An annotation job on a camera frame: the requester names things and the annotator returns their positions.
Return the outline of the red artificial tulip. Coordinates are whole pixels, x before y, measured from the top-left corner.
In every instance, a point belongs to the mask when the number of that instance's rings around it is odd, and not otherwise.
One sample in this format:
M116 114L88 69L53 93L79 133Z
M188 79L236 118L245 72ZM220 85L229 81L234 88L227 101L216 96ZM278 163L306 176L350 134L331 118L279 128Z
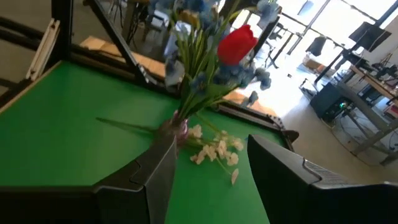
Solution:
M217 56L225 65L237 65L257 44L249 24L232 31L218 44Z

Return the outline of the white artificial flower bunch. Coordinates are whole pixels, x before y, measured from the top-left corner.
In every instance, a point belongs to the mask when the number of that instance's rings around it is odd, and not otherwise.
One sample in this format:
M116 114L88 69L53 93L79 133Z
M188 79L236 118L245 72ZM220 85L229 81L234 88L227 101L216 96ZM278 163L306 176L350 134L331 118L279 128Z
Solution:
M98 121L117 128L126 130L137 130L155 135L158 128L129 124L107 118L98 118ZM195 150L190 156L192 163L202 164L205 160L217 162L218 165L229 175L231 185L236 183L239 176L239 152L244 150L243 140L220 130L205 119L200 124L192 127L188 125L188 138L182 147L189 147Z

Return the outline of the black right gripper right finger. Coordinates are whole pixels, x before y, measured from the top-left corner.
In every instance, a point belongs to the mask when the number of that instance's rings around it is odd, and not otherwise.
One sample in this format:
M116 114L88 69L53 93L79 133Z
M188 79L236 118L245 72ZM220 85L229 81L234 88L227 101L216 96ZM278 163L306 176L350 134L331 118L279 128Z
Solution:
M353 184L260 136L248 158L271 224L398 224L398 184Z

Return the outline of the black background monitor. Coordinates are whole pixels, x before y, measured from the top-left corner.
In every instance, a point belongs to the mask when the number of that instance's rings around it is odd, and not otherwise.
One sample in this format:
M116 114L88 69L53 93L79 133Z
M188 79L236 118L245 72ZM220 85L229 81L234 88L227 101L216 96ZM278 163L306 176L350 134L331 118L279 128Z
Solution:
M386 31L374 24L363 22L353 33L349 35L349 38L355 41L360 47L372 52L379 45L381 45L391 33Z

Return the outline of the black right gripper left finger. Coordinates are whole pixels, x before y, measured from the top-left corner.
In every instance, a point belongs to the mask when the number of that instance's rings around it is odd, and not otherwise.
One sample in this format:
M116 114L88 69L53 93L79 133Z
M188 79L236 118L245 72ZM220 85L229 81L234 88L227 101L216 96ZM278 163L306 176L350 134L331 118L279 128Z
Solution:
M0 187L0 221L164 224L177 138L158 136L133 161L93 185Z

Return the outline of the green table mat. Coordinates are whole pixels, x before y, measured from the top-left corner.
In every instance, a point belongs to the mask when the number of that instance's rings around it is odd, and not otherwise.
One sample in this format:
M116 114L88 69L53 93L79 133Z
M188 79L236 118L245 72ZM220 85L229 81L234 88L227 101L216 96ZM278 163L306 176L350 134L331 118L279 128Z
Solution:
M62 62L0 112L0 187L93 185L145 152L151 135L102 123L158 127L178 101ZM178 155L164 224L269 224L246 151L231 185L217 162Z

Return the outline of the wooden workbench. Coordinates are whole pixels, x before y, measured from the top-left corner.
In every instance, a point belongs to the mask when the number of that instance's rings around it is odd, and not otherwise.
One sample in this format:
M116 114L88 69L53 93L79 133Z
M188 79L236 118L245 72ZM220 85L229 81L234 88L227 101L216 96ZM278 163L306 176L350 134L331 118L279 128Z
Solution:
M358 96L352 90L350 86L347 85L347 83L350 79L352 79L353 75L359 75L360 79L365 80L368 85L373 87L382 96L388 98L389 103L392 103L395 106L398 106L398 94L394 93L391 88L383 85L379 80L375 79L369 73L361 71L358 67L352 65L350 66L350 70L352 71L352 75L348 75L342 78L341 81L336 84L336 87L342 91L342 94L344 94L352 101L353 106L359 109L360 112L362 112L362 114L365 115L365 117L367 117L367 119L378 130L378 132L369 136L367 132L362 129L362 126L352 117L350 112L348 112L348 117L366 136L366 140L359 144L359 146L357 146L352 151L352 153L357 156L365 150L373 148L387 155L387 157L380 162L380 165L388 166L389 164L398 160L398 151L384 149L383 147L377 146L376 143L379 142L382 138L386 137L388 134L393 133L396 129L398 129L398 118L392 120L390 123L384 121L380 115L378 115L360 96Z

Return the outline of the black computer case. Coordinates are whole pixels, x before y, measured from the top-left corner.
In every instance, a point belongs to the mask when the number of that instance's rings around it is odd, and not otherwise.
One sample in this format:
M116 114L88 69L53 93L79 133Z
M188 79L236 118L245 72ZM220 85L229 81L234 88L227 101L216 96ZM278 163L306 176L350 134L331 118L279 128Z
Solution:
M332 122L350 104L352 101L331 83L326 84L310 101L317 117L327 123Z

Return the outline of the blue artificial flower bunch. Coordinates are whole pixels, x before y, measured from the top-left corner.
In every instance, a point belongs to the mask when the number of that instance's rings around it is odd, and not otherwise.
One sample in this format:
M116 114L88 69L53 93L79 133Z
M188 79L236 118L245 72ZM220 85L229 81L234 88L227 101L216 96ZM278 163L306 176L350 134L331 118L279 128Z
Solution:
M150 13L164 12L170 18L167 29L175 42L165 55L165 85L180 85L180 119L221 103L226 95L254 80L259 81L261 90L270 88L269 72L255 68L248 58L254 48L237 65L225 65L217 56L219 42L239 28L231 26L245 8L243 2L150 0Z

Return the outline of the pink ribbed glass vase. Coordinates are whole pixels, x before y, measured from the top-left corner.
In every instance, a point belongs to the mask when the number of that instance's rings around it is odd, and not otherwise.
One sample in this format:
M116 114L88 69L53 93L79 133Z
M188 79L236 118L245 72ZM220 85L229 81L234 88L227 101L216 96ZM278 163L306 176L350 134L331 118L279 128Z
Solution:
M180 119L178 110L175 110L170 119L166 119L155 132L156 136L173 134L176 137L177 147L181 148L188 138L188 119Z

